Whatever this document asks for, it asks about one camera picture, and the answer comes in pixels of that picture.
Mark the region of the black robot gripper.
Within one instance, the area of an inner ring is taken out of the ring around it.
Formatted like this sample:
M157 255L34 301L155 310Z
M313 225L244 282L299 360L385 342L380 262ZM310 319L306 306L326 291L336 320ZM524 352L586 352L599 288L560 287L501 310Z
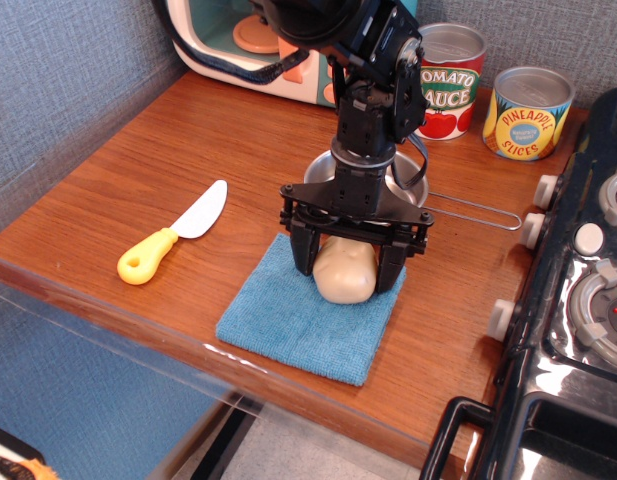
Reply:
M332 180L280 189L280 222L290 234L295 267L305 276L312 274L323 235L369 243L380 250L375 291L387 292L406 255L425 252L434 216L393 194L385 175L391 168L397 185L409 190L426 178L428 159L417 164L395 149L366 158L340 149L327 152L335 158Z

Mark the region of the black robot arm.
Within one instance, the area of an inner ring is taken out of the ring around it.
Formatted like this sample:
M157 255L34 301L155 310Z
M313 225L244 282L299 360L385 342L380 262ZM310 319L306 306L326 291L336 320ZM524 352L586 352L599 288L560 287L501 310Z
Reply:
M390 290L407 258L424 252L431 214L387 186L418 185L427 167L398 173L398 145L423 146L415 132L429 107L422 94L422 36L399 1L258 1L258 13L299 51L324 55L332 68L338 126L330 153L332 179L287 184L281 222L296 268L315 272L322 235L379 247L375 290Z

